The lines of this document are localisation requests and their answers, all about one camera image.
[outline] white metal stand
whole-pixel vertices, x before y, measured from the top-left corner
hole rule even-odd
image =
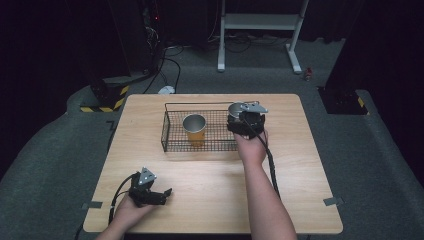
[[[296,74],[302,73],[294,48],[302,27],[309,0],[304,0],[299,14],[227,14],[222,0],[221,31],[218,52],[218,72],[225,71],[225,29],[292,30],[291,43],[286,44],[287,53]]]

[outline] person's right hand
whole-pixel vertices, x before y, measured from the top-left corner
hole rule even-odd
[[[259,136],[264,140],[265,143],[268,143],[268,132],[264,130]],[[238,145],[238,153],[243,161],[244,165],[260,165],[266,157],[265,146],[258,139],[254,137],[252,139],[245,139],[243,136],[234,134],[234,139]]]

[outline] wooden table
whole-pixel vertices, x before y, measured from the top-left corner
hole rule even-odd
[[[152,191],[173,188],[173,192],[165,206],[130,232],[250,233],[244,172],[236,151],[164,152],[161,145],[165,103],[234,101],[259,101],[269,110],[265,123],[269,148],[281,198],[296,232],[340,233],[343,225],[337,207],[323,202],[333,195],[302,104],[294,94],[129,96],[92,199],[102,202],[102,207],[88,210],[84,230],[106,228],[116,189],[146,166],[158,177]],[[213,104],[209,107],[216,110]],[[269,172],[267,160],[264,168]]]

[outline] gray carpet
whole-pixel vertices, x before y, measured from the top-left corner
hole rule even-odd
[[[322,104],[317,86],[325,85],[342,46],[343,42],[324,44],[320,40],[298,43],[296,53],[302,67],[313,69],[311,81],[293,74],[281,44],[251,46],[242,53],[227,51],[225,73],[216,71],[216,50],[185,48],[179,53],[181,49],[175,48],[167,55],[181,65],[180,94],[300,96],[330,187],[334,196],[345,201],[338,207],[343,232],[313,235],[312,239],[423,239],[424,190],[369,93],[357,91],[370,115],[329,115]],[[244,46],[227,47],[237,50]],[[166,61],[162,71],[168,84],[174,85],[176,65]],[[132,84],[128,95],[142,93],[149,82]],[[159,76],[147,93],[156,94],[163,86],[165,81]],[[67,112],[34,135],[4,176],[0,183],[0,239],[73,239],[86,215],[82,205],[90,202],[106,159],[111,128],[121,114],[80,112],[79,104],[89,94],[86,87],[71,96]],[[83,231],[79,239],[95,236]]]

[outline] hand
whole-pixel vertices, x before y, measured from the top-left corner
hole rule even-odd
[[[268,132],[264,130],[259,136],[268,144]],[[234,134],[234,139],[238,145],[238,152],[244,165],[260,165],[266,157],[266,150],[258,137],[245,139],[244,137]]]
[[[155,209],[154,205],[145,205],[137,207],[134,201],[125,194],[116,209],[112,223],[118,224],[121,228],[128,230],[136,225],[146,214]]]
[[[118,240],[130,228],[136,225],[146,214],[155,209],[154,205],[137,207],[128,193],[119,203],[115,211],[115,217],[110,225],[97,236],[96,240]]]

